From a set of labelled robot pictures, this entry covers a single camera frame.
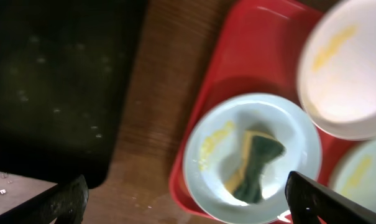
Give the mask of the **light blue plate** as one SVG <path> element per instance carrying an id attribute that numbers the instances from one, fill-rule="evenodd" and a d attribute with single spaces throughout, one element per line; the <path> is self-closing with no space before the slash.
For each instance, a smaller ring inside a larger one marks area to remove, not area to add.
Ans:
<path id="1" fill-rule="evenodd" d="M 328 186 L 376 213 L 376 139 L 349 149 L 333 170 Z"/>
<path id="2" fill-rule="evenodd" d="M 238 200 L 225 183 L 241 166 L 245 136 L 260 132 L 283 144 L 282 155 L 259 175 L 259 203 Z M 250 93 L 223 101 L 192 130 L 183 156 L 183 176 L 198 206 L 225 223 L 271 223 L 287 215 L 285 186 L 291 171 L 316 180 L 322 160 L 321 141 L 309 116 L 281 96 Z"/>

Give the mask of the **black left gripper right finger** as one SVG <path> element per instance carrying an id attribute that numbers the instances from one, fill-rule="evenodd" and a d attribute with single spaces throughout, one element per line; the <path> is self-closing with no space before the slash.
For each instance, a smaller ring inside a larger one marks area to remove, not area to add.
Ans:
<path id="1" fill-rule="evenodd" d="M 376 213 L 309 177 L 291 171 L 285 197 L 294 224 L 376 224 Z"/>

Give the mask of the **white plate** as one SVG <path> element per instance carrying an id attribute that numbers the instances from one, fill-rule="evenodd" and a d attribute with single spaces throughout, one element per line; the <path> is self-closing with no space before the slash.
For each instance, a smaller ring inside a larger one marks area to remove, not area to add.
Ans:
<path id="1" fill-rule="evenodd" d="M 340 1 L 324 14 L 303 47 L 297 89 L 325 133 L 376 138 L 376 0 Z"/>

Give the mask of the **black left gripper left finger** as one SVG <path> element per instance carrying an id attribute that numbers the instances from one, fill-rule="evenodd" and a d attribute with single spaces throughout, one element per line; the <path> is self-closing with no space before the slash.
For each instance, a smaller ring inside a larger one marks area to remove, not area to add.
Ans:
<path id="1" fill-rule="evenodd" d="M 0 215 L 0 224 L 81 224 L 89 198 L 83 175 L 57 184 Z"/>

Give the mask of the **yellow green sponge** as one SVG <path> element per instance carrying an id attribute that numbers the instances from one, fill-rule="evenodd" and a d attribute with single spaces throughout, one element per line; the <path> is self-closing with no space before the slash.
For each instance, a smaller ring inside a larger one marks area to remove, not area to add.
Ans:
<path id="1" fill-rule="evenodd" d="M 224 186 L 232 196 L 245 203 L 260 203 L 262 196 L 261 175 L 267 164 L 285 153 L 285 146 L 273 136 L 246 131 L 241 149 L 241 162 Z"/>

